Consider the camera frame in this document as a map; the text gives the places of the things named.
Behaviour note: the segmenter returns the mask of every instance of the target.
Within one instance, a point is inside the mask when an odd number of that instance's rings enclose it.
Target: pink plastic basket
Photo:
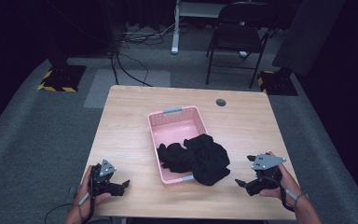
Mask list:
[[[170,169],[162,168],[162,162],[158,159],[157,148],[160,144],[167,147],[172,143],[179,143],[183,147],[185,139],[207,133],[199,110],[191,105],[150,113],[149,126],[162,182],[173,184],[193,180],[194,177],[191,172],[177,174],[172,173]]]

